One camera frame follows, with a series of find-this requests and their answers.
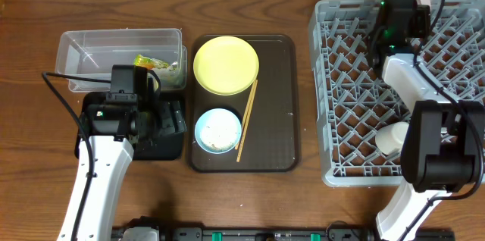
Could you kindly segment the wooden chopstick right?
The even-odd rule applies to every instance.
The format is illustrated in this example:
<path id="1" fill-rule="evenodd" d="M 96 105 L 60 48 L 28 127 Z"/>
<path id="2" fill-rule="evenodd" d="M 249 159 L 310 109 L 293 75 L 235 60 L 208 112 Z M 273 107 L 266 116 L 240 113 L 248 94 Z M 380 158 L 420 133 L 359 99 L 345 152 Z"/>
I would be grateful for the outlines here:
<path id="1" fill-rule="evenodd" d="M 255 94 L 256 94 L 257 86 L 255 87 L 255 90 L 253 92 L 254 93 L 253 99 L 252 99 L 250 106 L 249 106 L 249 113 L 248 113 L 248 117 L 246 119 L 246 125 L 244 126 L 244 128 L 242 130 L 242 134 L 243 134 L 242 139 L 241 139 L 241 142 L 239 144 L 239 148 L 237 149 L 237 151 L 238 151 L 237 157 L 236 157 L 237 162 L 240 162 L 240 159 L 241 159 L 241 156 L 242 156 L 242 153 L 243 153 L 243 146 L 244 146 L 244 143 L 245 143 L 245 140 L 246 140 L 246 134 L 247 134 L 249 121 L 250 121 L 250 117 L 251 117 L 251 113 L 252 113 L 253 103 L 254 103 L 254 100 L 255 100 Z"/>

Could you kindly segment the brown plastic serving tray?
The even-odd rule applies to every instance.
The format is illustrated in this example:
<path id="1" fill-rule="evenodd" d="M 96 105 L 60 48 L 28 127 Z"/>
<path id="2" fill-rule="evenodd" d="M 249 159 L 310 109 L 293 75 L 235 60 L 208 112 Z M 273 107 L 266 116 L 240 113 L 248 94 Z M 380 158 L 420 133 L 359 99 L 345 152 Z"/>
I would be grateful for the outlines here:
<path id="1" fill-rule="evenodd" d="M 187 163 L 199 173 L 291 171 L 300 156 L 296 53 L 285 35 L 244 35 L 259 57 L 258 85 L 241 151 L 211 154 L 190 132 Z"/>

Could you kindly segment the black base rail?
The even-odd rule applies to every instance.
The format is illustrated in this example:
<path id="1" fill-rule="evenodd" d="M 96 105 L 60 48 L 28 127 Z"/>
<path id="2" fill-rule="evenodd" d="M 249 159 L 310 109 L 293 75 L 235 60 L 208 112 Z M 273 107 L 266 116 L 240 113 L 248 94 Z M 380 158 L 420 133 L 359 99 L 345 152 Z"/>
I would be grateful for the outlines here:
<path id="1" fill-rule="evenodd" d="M 125 227 L 111 231 L 111 241 L 372 241 L 378 235 L 368 228 L 353 227 L 343 221 L 320 230 L 168 228 L 148 217 L 133 219 Z"/>

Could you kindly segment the black plastic tray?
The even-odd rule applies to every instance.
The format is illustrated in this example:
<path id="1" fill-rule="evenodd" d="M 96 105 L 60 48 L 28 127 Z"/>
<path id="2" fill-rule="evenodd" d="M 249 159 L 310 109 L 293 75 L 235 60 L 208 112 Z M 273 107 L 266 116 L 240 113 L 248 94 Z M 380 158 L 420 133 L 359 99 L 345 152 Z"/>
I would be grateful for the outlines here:
<path id="1" fill-rule="evenodd" d="M 90 92 L 84 97 L 81 122 L 89 135 L 116 136 L 119 124 L 124 124 L 126 126 L 124 135 L 133 146 L 135 160 L 172 161 L 180 157 L 184 134 L 166 149 L 138 149 L 134 137 L 134 119 L 137 111 L 144 110 L 159 101 L 180 101 L 185 117 L 186 104 L 181 91 L 162 92 L 159 97 L 150 93 L 150 100 L 137 107 L 131 104 L 109 104 L 106 102 L 106 95 L 107 92 Z"/>

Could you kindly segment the light blue bowl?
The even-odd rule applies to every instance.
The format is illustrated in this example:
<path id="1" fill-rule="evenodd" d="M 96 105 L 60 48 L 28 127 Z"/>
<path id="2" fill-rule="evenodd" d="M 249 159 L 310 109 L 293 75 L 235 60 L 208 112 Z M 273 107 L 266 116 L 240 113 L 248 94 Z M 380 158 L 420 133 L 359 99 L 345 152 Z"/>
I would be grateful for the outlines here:
<path id="1" fill-rule="evenodd" d="M 207 153 L 224 154 L 236 147 L 242 124 L 230 110 L 213 108 L 203 113 L 194 127 L 195 141 Z"/>

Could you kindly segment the grey dishwasher rack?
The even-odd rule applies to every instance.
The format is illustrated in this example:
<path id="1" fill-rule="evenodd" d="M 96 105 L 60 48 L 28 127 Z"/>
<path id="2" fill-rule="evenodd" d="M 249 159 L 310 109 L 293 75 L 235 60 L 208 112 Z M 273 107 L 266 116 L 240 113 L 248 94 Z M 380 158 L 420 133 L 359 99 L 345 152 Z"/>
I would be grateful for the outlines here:
<path id="1" fill-rule="evenodd" d="M 396 186 L 397 154 L 374 137 L 410 112 L 366 61 L 380 0 L 323 0 L 308 26 L 317 99 L 321 175 L 331 187 Z M 484 100 L 484 0 L 432 0 L 442 14 L 421 54 L 428 70 L 461 99 Z"/>

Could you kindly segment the wooden chopstick left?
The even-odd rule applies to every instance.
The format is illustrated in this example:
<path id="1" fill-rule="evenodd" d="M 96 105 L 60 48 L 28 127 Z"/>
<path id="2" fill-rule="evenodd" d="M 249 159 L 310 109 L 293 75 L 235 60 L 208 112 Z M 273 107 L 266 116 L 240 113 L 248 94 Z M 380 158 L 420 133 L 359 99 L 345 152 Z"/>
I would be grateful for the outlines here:
<path id="1" fill-rule="evenodd" d="M 242 137 L 243 137 L 243 135 L 242 135 L 242 134 L 243 134 L 243 128 L 244 128 L 244 126 L 246 125 L 246 119 L 247 119 L 247 117 L 248 117 L 248 113 L 249 113 L 249 106 L 250 106 L 250 103 L 251 103 L 251 101 L 252 101 L 252 99 L 253 99 L 253 94 L 254 94 L 253 92 L 254 92 L 254 90 L 255 90 L 255 87 L 257 86 L 257 82 L 258 82 L 258 80 L 257 80 L 257 79 L 255 79 L 255 80 L 253 81 L 252 85 L 251 85 L 251 89 L 250 89 L 250 92 L 249 92 L 248 101 L 247 101 L 247 103 L 246 103 L 246 108 L 245 108 L 245 111 L 244 111 L 244 115 L 243 115 L 243 117 L 242 117 L 242 132 L 241 132 L 241 138 L 239 139 L 239 142 L 236 144 L 235 149 L 238 149 L 238 148 L 239 148 L 239 144 L 240 144 L 241 139 L 242 139 Z"/>

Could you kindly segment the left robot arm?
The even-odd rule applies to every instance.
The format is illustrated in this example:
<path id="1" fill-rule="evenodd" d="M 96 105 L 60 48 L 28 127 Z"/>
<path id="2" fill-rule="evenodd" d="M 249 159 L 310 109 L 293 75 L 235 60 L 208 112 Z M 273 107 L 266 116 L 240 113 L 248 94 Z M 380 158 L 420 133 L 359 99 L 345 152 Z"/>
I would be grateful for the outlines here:
<path id="1" fill-rule="evenodd" d="M 133 161 L 173 161 L 186 132 L 185 102 L 110 103 L 86 95 L 77 140 L 79 165 L 60 240 L 110 240 L 128 167 Z"/>

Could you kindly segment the white green cup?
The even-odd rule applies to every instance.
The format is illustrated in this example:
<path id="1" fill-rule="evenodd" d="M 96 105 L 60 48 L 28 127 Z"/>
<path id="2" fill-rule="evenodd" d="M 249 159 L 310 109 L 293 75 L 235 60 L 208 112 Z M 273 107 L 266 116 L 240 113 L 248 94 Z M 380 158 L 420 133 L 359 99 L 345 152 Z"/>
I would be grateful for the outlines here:
<path id="1" fill-rule="evenodd" d="M 406 122 L 397 122 L 380 128 L 375 136 L 376 146 L 385 155 L 401 152 L 408 127 Z"/>

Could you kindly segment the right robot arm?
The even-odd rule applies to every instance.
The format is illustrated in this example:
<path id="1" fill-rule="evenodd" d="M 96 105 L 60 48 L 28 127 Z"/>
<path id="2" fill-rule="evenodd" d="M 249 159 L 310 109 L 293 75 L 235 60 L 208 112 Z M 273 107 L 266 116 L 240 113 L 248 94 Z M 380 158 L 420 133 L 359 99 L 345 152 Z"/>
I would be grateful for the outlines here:
<path id="1" fill-rule="evenodd" d="M 435 24 L 430 0 L 381 0 L 369 34 L 368 65 L 411 112 L 404 135 L 398 124 L 376 135 L 379 150 L 400 153 L 404 177 L 376 217 L 378 240 L 415 239 L 439 203 L 466 199 L 483 181 L 484 106 L 447 91 L 411 44 Z"/>

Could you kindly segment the green snack wrapper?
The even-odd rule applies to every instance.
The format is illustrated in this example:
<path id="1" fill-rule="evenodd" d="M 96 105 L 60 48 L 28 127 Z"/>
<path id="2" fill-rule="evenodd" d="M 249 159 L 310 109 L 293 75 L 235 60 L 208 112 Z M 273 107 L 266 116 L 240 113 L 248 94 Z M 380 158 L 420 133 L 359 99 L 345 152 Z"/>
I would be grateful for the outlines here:
<path id="1" fill-rule="evenodd" d="M 170 65 L 165 61 L 156 58 L 149 58 L 144 55 L 137 55 L 133 64 L 139 67 L 147 68 L 149 70 L 167 69 L 170 67 Z"/>

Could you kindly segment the clear plastic bin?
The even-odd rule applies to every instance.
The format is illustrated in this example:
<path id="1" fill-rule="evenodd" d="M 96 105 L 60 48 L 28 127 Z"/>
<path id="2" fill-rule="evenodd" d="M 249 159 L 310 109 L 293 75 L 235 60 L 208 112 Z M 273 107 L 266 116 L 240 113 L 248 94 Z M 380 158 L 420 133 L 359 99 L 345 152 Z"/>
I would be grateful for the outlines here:
<path id="1" fill-rule="evenodd" d="M 137 55 L 177 62 L 181 70 L 180 86 L 163 91 L 184 89 L 187 76 L 187 50 L 182 33 L 176 28 L 78 30 L 61 35 L 55 72 L 76 77 L 109 80 L 115 64 L 132 65 Z"/>

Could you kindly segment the yellow plate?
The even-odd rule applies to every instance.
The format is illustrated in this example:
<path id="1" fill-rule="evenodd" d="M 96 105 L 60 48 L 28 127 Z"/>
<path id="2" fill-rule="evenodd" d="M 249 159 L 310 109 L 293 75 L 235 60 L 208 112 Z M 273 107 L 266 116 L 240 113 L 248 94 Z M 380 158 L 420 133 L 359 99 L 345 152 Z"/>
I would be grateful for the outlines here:
<path id="1" fill-rule="evenodd" d="M 259 72 L 256 50 L 235 36 L 217 36 L 196 52 L 193 72 L 200 86 L 216 95 L 235 95 L 248 89 Z"/>

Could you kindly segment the wooden chopstick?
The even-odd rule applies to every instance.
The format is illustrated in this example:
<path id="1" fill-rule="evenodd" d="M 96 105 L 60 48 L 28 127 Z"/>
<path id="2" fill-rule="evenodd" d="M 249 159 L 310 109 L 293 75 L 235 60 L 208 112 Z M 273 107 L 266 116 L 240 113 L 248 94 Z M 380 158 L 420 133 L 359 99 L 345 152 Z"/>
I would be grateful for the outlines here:
<path id="1" fill-rule="evenodd" d="M 249 121 L 250 121 L 250 117 L 251 117 L 251 113 L 252 113 L 253 103 L 254 103 L 254 100 L 255 100 L 255 94 L 256 94 L 257 86 L 255 87 L 255 90 L 253 92 L 254 93 L 253 99 L 252 99 L 250 106 L 249 106 L 249 113 L 248 113 L 248 117 L 246 119 L 246 125 L 244 126 L 244 128 L 242 130 L 242 134 L 243 134 L 242 139 L 241 139 L 241 142 L 239 144 L 239 148 L 237 149 L 237 151 L 238 151 L 237 157 L 236 157 L 237 162 L 240 162 L 240 159 L 241 159 L 241 156 L 242 156 L 242 153 L 243 153 L 243 146 L 244 146 L 244 143 L 245 143 L 245 140 L 246 140 L 246 134 L 247 134 Z"/>
<path id="2" fill-rule="evenodd" d="M 252 99 L 253 99 L 253 94 L 254 94 L 253 92 L 254 92 L 254 90 L 255 90 L 255 87 L 257 86 L 257 82 L 258 82 L 258 80 L 257 80 L 257 79 L 255 79 L 255 80 L 253 81 L 252 85 L 251 85 L 251 89 L 250 89 L 250 92 L 249 92 L 248 101 L 247 101 L 247 103 L 246 103 L 246 108 L 245 108 L 245 111 L 244 111 L 244 115 L 243 115 L 243 117 L 242 117 L 242 132 L 241 132 L 241 138 L 239 139 L 239 142 L 236 144 L 235 149 L 238 149 L 238 148 L 239 148 L 239 144 L 240 144 L 241 139 L 242 139 L 242 137 L 243 137 L 243 135 L 242 135 L 242 134 L 243 134 L 243 128 L 244 128 L 244 126 L 246 125 L 246 119 L 247 119 L 247 117 L 248 117 L 248 113 L 249 113 L 249 106 L 250 106 L 250 103 L 251 103 L 251 101 L 252 101 Z"/>

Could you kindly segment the white tissue wad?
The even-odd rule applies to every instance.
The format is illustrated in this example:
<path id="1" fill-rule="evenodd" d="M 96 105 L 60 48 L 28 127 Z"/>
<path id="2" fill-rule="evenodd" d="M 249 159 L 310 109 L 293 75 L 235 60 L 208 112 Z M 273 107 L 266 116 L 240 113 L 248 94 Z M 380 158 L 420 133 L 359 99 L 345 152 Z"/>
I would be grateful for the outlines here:
<path id="1" fill-rule="evenodd" d="M 181 70 L 177 62 L 167 63 L 165 61 L 156 61 L 154 72 L 166 87 L 181 85 Z"/>

